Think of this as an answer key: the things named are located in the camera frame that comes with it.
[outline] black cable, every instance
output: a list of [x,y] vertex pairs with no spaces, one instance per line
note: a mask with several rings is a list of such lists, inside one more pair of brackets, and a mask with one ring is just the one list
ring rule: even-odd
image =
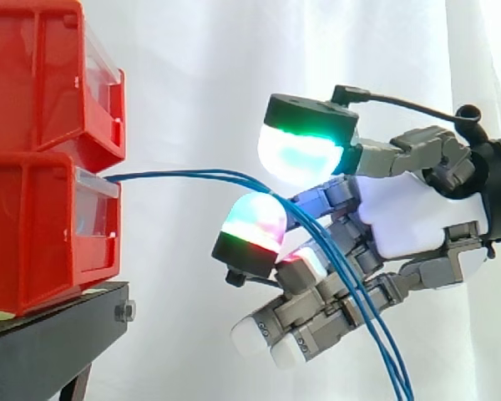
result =
[[274,287],[274,288],[281,288],[280,284],[278,282],[275,282],[274,280],[269,280],[267,278],[261,278],[261,277],[249,277],[247,278],[248,282],[256,282],[258,284],[263,284],[264,286],[269,286],[269,287]]
[[365,103],[369,101],[392,104],[453,123],[457,133],[466,139],[470,146],[488,142],[488,135],[478,123],[481,120],[481,112],[471,104],[465,104],[457,110],[455,115],[450,115],[407,100],[383,94],[372,94],[368,90],[345,85],[337,85],[334,88],[334,94],[331,99],[332,103],[345,107],[350,103]]
[[435,117],[437,119],[442,119],[443,121],[448,121],[450,123],[454,124],[470,124],[470,125],[475,125],[477,122],[479,122],[480,117],[473,117],[473,118],[464,118],[464,117],[459,117],[456,115],[450,115],[447,113],[444,113],[442,111],[438,111],[435,109],[431,109],[426,106],[421,106],[420,104],[415,104],[412,102],[409,102],[407,100],[399,99],[399,98],[394,98],[392,96],[386,96],[383,94],[371,94],[369,97],[369,100],[375,101],[375,102],[380,102],[380,103],[386,103],[386,104],[393,104],[399,107],[403,107],[405,109],[410,109],[417,111],[419,113],[423,113],[426,115],[430,115],[432,117]]

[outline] red storage bin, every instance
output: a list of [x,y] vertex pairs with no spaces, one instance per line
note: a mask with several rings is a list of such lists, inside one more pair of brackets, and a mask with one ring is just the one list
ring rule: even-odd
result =
[[64,154],[0,155],[0,311],[23,315],[119,273],[120,186]]
[[76,0],[0,0],[0,152],[61,151],[98,172],[124,159],[124,73]]

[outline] white fingertip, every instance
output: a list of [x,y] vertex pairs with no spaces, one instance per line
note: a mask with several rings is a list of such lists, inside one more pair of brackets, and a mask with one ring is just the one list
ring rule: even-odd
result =
[[243,357],[256,355],[268,348],[267,341],[252,317],[246,317],[237,323],[230,332],[230,338]]
[[275,365],[282,370],[292,369],[306,362],[297,340],[291,333],[271,347],[271,356]]
[[306,263],[308,270],[316,278],[316,282],[321,282],[321,280],[326,278],[326,268],[321,264],[316,253],[311,248],[301,248],[296,254]]

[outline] blue wire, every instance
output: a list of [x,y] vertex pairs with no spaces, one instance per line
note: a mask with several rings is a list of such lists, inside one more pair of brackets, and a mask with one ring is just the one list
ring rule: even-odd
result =
[[[350,263],[348,263],[347,259],[345,259],[345,257],[343,256],[343,254],[337,249],[337,245],[332,241],[332,238],[330,237],[330,234],[328,233],[328,231],[326,231],[321,225],[318,225],[318,226],[320,227],[320,233],[319,234],[323,235],[325,238],[328,237],[327,240],[330,240],[331,243],[332,243],[331,248],[332,249],[336,248],[336,249],[334,249],[334,254],[335,255],[332,256],[329,252],[327,252],[326,251],[326,246],[323,246],[321,244],[321,241],[318,241],[317,238],[316,238],[316,242],[321,246],[321,248],[323,249],[323,251],[325,251],[325,253],[326,253],[327,257],[329,258],[329,260],[331,260],[333,266],[336,268],[336,271],[337,271],[338,275],[340,276],[340,278],[342,279],[342,281],[346,284],[347,289],[351,293],[351,295],[352,295],[353,299],[355,300],[356,304],[358,305],[358,307],[360,307],[360,305],[362,304],[362,302],[360,301],[360,299],[359,299],[359,297],[358,297],[358,295],[356,293],[356,290],[352,287],[352,284],[350,283],[350,281],[349,281],[347,275],[345,274],[345,272],[342,271],[341,269],[338,269],[338,267],[341,266],[341,265],[347,266],[347,269],[349,270],[351,276],[353,278],[357,279],[358,289],[360,290],[361,294],[364,296],[367,304],[372,309],[373,316],[380,317],[380,315],[378,314],[377,309],[375,308],[374,304],[372,303],[372,300],[371,300],[369,294],[367,294],[367,291],[366,291],[365,287],[362,285],[362,283],[358,279],[358,276],[356,275],[356,273],[352,270],[352,267],[351,267]],[[344,260],[343,263],[339,263],[339,261],[337,260],[337,255],[340,255],[341,259]],[[364,318],[364,322],[366,323],[367,328],[368,328],[370,334],[373,336],[373,338],[377,342],[377,346],[379,347],[379,350],[381,351],[382,358],[384,359],[384,362],[385,362],[385,365],[387,367],[388,373],[390,374],[390,378],[392,379],[392,384],[394,384],[394,388],[397,389],[397,384],[395,383],[395,378],[393,377],[393,376],[399,376],[398,371],[397,371],[397,366],[392,361],[389,352],[383,347],[383,344],[382,344],[382,342],[380,340],[380,337],[378,336],[378,333],[377,333],[375,327],[373,326],[373,324],[371,322],[371,318],[367,315],[367,312],[366,312],[365,308],[364,307],[360,307],[360,309],[361,309],[362,317]],[[386,327],[386,324],[384,323],[384,321],[382,319],[380,321],[380,324],[382,326]],[[393,341],[393,338],[392,338],[391,333],[389,332],[389,330],[387,330],[387,332],[388,332],[388,334],[390,335],[390,338],[391,338],[391,340],[389,340],[389,341],[391,343],[395,344],[395,342]],[[397,347],[396,347],[396,350],[397,350],[396,351],[397,359],[400,360],[400,365],[401,365],[402,358],[401,358],[400,352],[398,351]],[[404,369],[402,369],[402,370],[403,370],[403,376],[406,376],[406,378],[407,378],[406,367],[404,367]],[[405,382],[406,383],[404,383],[402,380],[399,379],[399,383],[400,383],[400,385],[402,387],[402,390],[407,395],[407,399],[413,399],[412,388],[411,388],[410,382],[409,382],[408,379],[406,379]]]
[[[232,175],[235,177],[239,178],[232,178],[232,177],[224,177],[224,176],[218,176],[214,174],[223,174],[223,175]],[[112,175],[110,177],[106,177],[107,180],[116,182],[116,181],[122,181],[122,180],[133,180],[133,179],[138,179],[138,178],[155,178],[155,177],[171,177],[171,176],[180,176],[180,177],[190,177],[190,178],[202,178],[202,179],[211,179],[211,180],[222,180],[225,182],[230,182],[233,184],[237,185],[242,185],[245,188],[259,191],[262,193],[269,193],[270,195],[273,195],[284,207],[285,209],[290,212],[300,223],[302,226],[304,226],[314,237],[314,240],[316,243],[323,249],[325,252],[326,256],[329,258],[331,261],[332,265],[335,267],[337,270],[338,276],[343,280],[345,283],[347,290],[351,293],[355,303],[358,305],[360,308],[362,317],[364,319],[364,322],[367,325],[367,328],[372,335],[372,337],[375,339],[377,346],[379,347],[379,350],[381,352],[382,358],[384,360],[385,366],[387,368],[388,374],[390,376],[390,379],[392,381],[392,386],[394,388],[394,391],[397,395],[397,399],[402,399],[400,390],[397,387],[397,381],[401,385],[401,388],[405,395],[407,396],[408,400],[413,400],[413,391],[412,391],[412,386],[410,384],[410,380],[408,378],[406,366],[402,360],[401,354],[398,350],[397,344],[394,342],[392,334],[389,332],[387,329],[386,324],[380,317],[380,314],[378,313],[378,310],[376,309],[375,305],[372,302],[371,297],[367,293],[365,287],[363,286],[362,282],[358,278],[357,274],[353,271],[350,263],[348,260],[345,258],[345,256],[340,252],[339,248],[337,247],[336,243],[332,240],[330,234],[326,229],[319,224],[316,219],[313,217],[309,216],[307,213],[304,212],[304,210],[300,209],[298,206],[294,205],[292,202],[280,197],[277,194],[274,194],[271,192],[271,190],[261,182],[259,182],[257,179],[254,177],[251,177],[249,175],[245,175],[243,173],[237,172],[237,171],[231,171],[231,170],[222,170],[222,169],[209,169],[209,170],[174,170],[174,171],[147,171],[147,172],[142,172],[142,173],[131,173],[131,174],[123,174],[123,175]],[[357,284],[357,287],[364,297],[364,299],[367,302],[367,305],[370,307],[372,310],[372,315],[377,319],[379,325],[382,327],[382,330],[384,331],[387,340],[390,342],[392,345],[393,352],[396,354],[396,358],[399,362],[399,365],[401,367],[402,371],[402,376],[399,375],[397,371],[397,366],[395,365],[394,361],[392,360],[389,352],[386,350],[384,347],[384,344],[382,343],[382,340],[380,339],[377,330],[372,324],[372,319],[368,316],[367,311],[365,310],[365,307],[358,296],[358,293],[354,286],[352,285],[351,280],[347,276],[347,274],[342,270],[342,266],[346,267],[351,276],[355,279],[355,282]]]

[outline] black metal stand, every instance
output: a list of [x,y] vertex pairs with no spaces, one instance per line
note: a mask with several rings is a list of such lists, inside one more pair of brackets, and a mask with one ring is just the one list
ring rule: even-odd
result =
[[90,365],[121,337],[128,323],[126,282],[38,314],[0,322],[0,401],[84,399]]

